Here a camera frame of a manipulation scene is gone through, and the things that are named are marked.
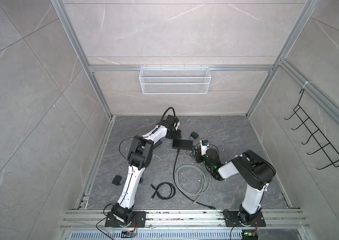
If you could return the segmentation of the ribbed black network switch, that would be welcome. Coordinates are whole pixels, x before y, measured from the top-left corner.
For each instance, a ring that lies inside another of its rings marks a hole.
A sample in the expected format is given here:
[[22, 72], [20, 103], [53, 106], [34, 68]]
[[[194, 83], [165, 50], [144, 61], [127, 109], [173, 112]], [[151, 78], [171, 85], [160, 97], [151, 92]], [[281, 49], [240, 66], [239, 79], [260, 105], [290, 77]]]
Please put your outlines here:
[[193, 141], [191, 140], [173, 140], [172, 148], [178, 150], [191, 151], [193, 149]]

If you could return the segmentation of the black power adapter with cable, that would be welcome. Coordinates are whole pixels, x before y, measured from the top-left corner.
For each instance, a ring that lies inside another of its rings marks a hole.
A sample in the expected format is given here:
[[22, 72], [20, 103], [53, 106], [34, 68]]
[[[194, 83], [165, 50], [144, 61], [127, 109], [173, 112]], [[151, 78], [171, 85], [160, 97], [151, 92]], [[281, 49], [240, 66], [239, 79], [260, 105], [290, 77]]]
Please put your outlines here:
[[[192, 132], [188, 139], [193, 142], [194, 140], [197, 140], [198, 137], [199, 135], [196, 132]], [[197, 144], [193, 145], [191, 150], [186, 150], [185, 153], [194, 159], [196, 157], [196, 150], [197, 150]]]

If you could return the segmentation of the dark grey network switch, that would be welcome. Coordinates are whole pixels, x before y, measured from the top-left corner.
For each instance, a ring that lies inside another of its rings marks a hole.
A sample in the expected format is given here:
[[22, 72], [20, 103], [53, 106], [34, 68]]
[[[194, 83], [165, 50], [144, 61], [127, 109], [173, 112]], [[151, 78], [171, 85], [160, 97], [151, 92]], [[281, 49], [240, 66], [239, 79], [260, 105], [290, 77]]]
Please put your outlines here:
[[158, 140], [155, 144], [154, 144], [154, 149], [157, 148], [158, 146], [160, 146], [163, 142], [161, 140]]

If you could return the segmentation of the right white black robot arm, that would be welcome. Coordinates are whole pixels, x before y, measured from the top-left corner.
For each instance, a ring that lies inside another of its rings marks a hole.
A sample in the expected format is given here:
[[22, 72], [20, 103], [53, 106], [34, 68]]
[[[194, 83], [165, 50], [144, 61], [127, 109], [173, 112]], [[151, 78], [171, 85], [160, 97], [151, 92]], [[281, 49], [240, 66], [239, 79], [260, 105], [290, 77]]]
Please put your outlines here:
[[196, 149], [195, 160], [197, 163], [204, 164], [206, 170], [217, 181], [241, 175], [247, 184], [244, 200], [239, 206], [236, 217], [230, 211], [225, 217], [244, 226], [258, 223], [264, 192], [276, 175], [273, 165], [251, 150], [245, 151], [223, 165], [217, 150], [209, 148], [204, 150], [201, 147]]

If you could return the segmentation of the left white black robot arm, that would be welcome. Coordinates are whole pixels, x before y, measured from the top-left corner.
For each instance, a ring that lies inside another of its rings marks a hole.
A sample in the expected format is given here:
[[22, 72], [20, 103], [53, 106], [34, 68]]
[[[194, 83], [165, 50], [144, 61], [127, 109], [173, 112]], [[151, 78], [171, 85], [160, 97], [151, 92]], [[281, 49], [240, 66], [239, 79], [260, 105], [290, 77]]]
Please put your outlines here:
[[127, 155], [129, 164], [126, 182], [117, 203], [112, 207], [113, 216], [122, 224], [127, 225], [133, 217], [133, 207], [139, 181], [144, 171], [151, 163], [153, 150], [162, 138], [179, 140], [181, 131], [178, 130], [179, 120], [173, 107], [163, 113], [160, 121], [147, 134], [133, 137]]

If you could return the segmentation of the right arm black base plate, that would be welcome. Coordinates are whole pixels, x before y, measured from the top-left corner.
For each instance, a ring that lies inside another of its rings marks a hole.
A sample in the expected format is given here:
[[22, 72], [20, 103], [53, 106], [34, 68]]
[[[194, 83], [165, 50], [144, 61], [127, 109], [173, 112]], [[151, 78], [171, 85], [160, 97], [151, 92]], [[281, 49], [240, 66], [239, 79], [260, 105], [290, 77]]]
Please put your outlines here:
[[246, 211], [223, 210], [223, 219], [227, 227], [265, 227], [266, 223], [261, 210], [255, 214]]

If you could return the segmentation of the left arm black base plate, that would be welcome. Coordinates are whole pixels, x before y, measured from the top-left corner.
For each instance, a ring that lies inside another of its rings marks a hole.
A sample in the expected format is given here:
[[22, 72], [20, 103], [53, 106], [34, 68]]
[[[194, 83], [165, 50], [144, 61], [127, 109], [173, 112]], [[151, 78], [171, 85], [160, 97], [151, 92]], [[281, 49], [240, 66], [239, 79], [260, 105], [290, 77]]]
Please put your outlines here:
[[112, 228], [132, 228], [138, 227], [143, 228], [146, 223], [147, 212], [143, 211], [133, 211], [127, 214], [127, 216], [123, 219], [118, 217], [116, 214], [112, 212], [107, 213], [105, 227]]

